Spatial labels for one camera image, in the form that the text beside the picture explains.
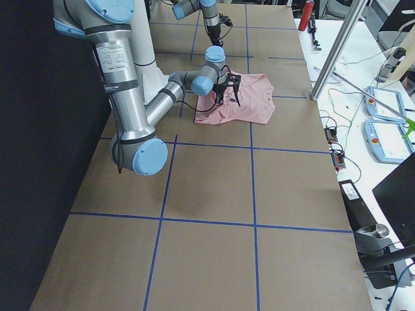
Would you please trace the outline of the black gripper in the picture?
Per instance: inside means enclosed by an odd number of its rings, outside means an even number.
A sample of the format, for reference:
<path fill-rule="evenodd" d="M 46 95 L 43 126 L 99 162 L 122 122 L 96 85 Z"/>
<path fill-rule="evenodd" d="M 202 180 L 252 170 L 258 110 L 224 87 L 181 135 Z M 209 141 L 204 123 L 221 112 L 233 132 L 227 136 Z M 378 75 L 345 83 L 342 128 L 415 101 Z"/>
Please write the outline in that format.
<path fill-rule="evenodd" d="M 230 17 L 221 13 L 207 20 L 207 35 L 211 43 L 216 46 L 223 46 L 223 40 L 220 35 L 221 25 L 226 25 L 229 28 L 233 27 Z"/>
<path fill-rule="evenodd" d="M 225 77 L 226 78 L 225 81 L 223 81 L 223 83 L 215 84 L 213 86 L 213 92 L 215 93 L 214 104 L 223 104 L 224 94 L 227 89 L 231 88 L 231 90 L 233 91 L 234 101 L 237 103 L 238 106 L 241 106 L 238 96 L 239 86 L 241 83 L 241 75 L 227 73 Z"/>

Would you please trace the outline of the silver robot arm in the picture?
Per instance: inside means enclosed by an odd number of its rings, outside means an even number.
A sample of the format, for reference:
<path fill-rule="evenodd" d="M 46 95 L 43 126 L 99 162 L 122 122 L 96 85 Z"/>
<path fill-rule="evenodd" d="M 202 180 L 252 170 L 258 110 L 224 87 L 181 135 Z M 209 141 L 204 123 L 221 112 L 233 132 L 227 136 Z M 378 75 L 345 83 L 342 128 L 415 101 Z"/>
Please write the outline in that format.
<path fill-rule="evenodd" d="M 220 36 L 231 20 L 215 1 L 173 5 L 179 20 L 202 13 L 211 46 L 200 69 L 168 76 L 156 63 L 144 1 L 55 1 L 53 9 L 57 32 L 92 44 L 115 119 L 110 153 L 118 169 L 152 176 L 164 167 L 168 149 L 155 127 L 186 91 L 200 97 L 214 93 L 214 103 L 222 104 L 225 90 L 239 89 L 241 77 L 226 65 Z"/>
<path fill-rule="evenodd" d="M 233 27 L 230 17 L 218 11 L 215 0 L 180 1 L 173 4 L 172 11 L 177 20 L 184 19 L 195 12 L 201 11 L 205 32 L 211 43 L 219 47 L 222 47 L 224 44 L 221 26 L 225 25 L 229 29 Z"/>

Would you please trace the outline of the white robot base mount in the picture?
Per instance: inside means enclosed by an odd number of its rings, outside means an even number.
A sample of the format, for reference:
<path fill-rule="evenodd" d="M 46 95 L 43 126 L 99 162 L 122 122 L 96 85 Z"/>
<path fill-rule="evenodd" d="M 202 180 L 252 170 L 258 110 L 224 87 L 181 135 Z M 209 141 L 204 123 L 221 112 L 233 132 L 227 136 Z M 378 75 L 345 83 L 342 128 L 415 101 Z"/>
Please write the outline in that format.
<path fill-rule="evenodd" d="M 147 105 L 166 85 L 168 78 L 156 62 L 145 2 L 135 0 L 134 4 L 134 13 L 130 20 L 132 34 L 129 41 L 139 89 L 144 105 Z"/>

